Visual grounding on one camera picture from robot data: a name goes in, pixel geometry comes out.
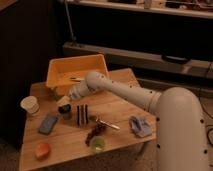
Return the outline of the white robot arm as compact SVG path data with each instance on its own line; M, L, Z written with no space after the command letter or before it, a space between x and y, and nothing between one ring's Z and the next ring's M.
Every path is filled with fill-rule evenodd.
M102 90L156 116L158 171L210 171L203 110L191 91L173 87L156 92L91 71L80 83L72 85L65 96L78 100Z

